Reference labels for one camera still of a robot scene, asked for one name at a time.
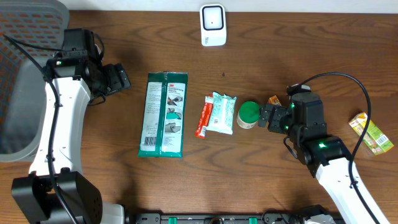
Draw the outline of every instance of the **green and yellow carton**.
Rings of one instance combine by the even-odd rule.
[[[366,115],[366,113],[362,112],[360,114],[357,114],[349,122],[349,125],[358,135],[361,135],[365,127],[367,118],[368,116]],[[380,129],[371,120],[363,141],[375,155],[385,153],[392,147],[394,147],[394,145],[387,138],[387,136],[383,134],[383,132],[381,132]]]

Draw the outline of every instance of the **green lid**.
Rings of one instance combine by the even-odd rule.
[[[243,103],[241,109],[239,109],[239,117],[245,123],[255,123],[260,117],[259,105],[252,101]]]

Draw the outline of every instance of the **barcode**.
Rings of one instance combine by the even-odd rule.
[[[201,135],[201,136],[205,136],[205,134],[206,134],[206,126],[203,126],[203,127],[201,128],[201,133],[200,133],[200,135]]]
[[[145,146],[154,146],[156,145],[156,137],[145,137]]]
[[[384,143],[386,143],[388,141],[387,136],[381,134],[380,137],[376,140],[377,144],[379,146],[383,145]]]

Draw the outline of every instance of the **green clip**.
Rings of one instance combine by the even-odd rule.
[[[249,224],[257,224],[257,218],[249,218]]]
[[[177,218],[169,218],[169,224],[177,224]]]

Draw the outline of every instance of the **wooden tabletop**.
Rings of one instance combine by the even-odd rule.
[[[261,213],[321,204],[337,208],[307,168],[266,128],[233,135],[194,136],[205,95],[237,96],[265,103],[285,88],[323,72],[359,78],[372,100],[372,120],[398,144],[398,15],[227,13],[228,39],[203,47],[198,12],[71,11],[70,27],[98,33],[105,63],[123,63],[132,88],[87,108],[81,143],[85,177],[103,200],[134,211]],[[148,72],[189,73],[183,159],[137,157]],[[323,77],[310,83],[320,94],[330,134],[352,150],[358,135],[348,125],[366,109],[351,80]],[[398,222],[398,146],[373,156],[363,144],[359,173],[391,223]],[[13,178],[29,163],[0,164],[0,222],[26,223],[11,197]]]

